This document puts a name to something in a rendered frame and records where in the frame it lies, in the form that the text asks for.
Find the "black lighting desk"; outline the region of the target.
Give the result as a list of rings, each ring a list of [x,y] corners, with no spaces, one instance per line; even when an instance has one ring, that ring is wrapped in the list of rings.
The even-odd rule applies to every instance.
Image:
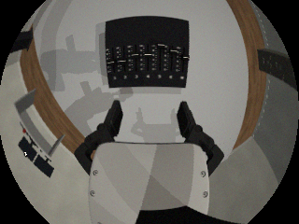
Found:
[[[105,43],[110,88],[186,88],[189,21],[161,16],[106,21]]]

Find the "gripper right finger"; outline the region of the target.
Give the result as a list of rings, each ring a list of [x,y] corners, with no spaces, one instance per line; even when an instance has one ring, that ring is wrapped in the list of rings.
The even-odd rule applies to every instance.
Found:
[[[180,102],[177,119],[180,135],[185,137],[184,142],[194,143],[200,146],[206,153],[206,165],[208,177],[210,177],[224,158],[223,152],[217,145],[214,144],[214,140],[203,132],[203,128],[195,123],[192,111],[189,109],[186,101]]]

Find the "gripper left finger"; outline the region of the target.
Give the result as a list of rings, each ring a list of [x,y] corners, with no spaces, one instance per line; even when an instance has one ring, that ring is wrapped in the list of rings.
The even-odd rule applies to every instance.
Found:
[[[74,152],[76,159],[88,175],[90,175],[91,172],[93,162],[91,155],[93,151],[96,150],[101,143],[115,141],[114,136],[117,136],[120,131],[123,117],[120,101],[114,100],[108,112],[104,123],[100,123],[96,131],[86,136],[84,143],[82,142]]]

